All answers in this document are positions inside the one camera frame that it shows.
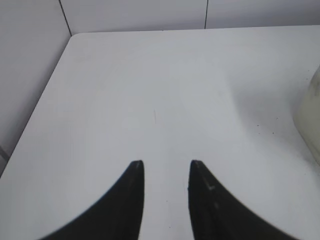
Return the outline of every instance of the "white surface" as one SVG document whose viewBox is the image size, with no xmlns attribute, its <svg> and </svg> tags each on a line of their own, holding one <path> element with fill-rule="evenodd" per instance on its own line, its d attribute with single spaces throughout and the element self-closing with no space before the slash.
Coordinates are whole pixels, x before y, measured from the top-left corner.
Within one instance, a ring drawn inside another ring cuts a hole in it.
<svg viewBox="0 0 320 240">
<path fill-rule="evenodd" d="M 0 146 L 8 155 L 69 37 L 58 0 L 0 1 Z"/>
<path fill-rule="evenodd" d="M 319 52 L 320 26 L 73 36 L 0 179 L 0 239 L 63 226 L 138 159 L 140 239 L 193 239 L 198 159 L 261 217 L 318 240 L 320 169 L 292 113 Z"/>
<path fill-rule="evenodd" d="M 207 0 L 62 0 L 72 34 L 203 29 Z"/>
<path fill-rule="evenodd" d="M 209 0 L 206 28 L 319 24 L 319 0 Z"/>
</svg>

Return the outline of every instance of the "white table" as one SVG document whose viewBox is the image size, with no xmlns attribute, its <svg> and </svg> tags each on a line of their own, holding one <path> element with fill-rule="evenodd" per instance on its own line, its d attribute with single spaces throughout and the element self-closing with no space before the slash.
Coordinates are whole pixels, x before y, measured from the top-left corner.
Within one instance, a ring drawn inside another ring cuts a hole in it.
<svg viewBox="0 0 320 240">
<path fill-rule="evenodd" d="M 145 164 L 141 240 L 193 239 L 192 159 L 281 230 L 320 239 L 320 167 L 292 114 L 320 26 L 73 36 L 0 179 L 0 239 L 35 240 Z"/>
</svg>

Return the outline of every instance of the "scratch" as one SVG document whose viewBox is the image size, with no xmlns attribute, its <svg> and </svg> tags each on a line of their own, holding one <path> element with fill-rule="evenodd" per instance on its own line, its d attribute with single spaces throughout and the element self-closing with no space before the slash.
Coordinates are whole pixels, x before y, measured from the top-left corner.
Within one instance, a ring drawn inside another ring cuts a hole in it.
<svg viewBox="0 0 320 240">
<path fill-rule="evenodd" d="M 154 122 L 155 122 L 155 124 L 157 124 L 157 115 L 156 115 L 156 110 L 153 110 L 153 113 L 154 113 Z"/>
</svg>

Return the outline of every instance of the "white wall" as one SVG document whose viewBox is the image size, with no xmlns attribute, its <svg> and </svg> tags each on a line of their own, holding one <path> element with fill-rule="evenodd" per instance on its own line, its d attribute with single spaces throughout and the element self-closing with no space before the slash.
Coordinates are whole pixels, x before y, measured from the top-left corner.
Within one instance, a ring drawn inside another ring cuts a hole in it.
<svg viewBox="0 0 320 240">
<path fill-rule="evenodd" d="M 319 24 L 320 0 L 209 0 L 206 28 Z"/>
<path fill-rule="evenodd" d="M 58 0 L 0 1 L 0 146 L 8 155 L 69 38 Z"/>
<path fill-rule="evenodd" d="M 72 34 L 203 29 L 207 0 L 62 0 Z"/>
</svg>

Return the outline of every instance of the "plastic container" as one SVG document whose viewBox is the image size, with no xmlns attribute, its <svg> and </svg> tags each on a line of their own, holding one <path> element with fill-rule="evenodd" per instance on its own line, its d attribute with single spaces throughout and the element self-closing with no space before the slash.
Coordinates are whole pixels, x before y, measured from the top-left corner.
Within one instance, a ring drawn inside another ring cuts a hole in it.
<svg viewBox="0 0 320 240">
<path fill-rule="evenodd" d="M 315 72 L 293 120 L 320 165 L 320 67 Z"/>
</svg>

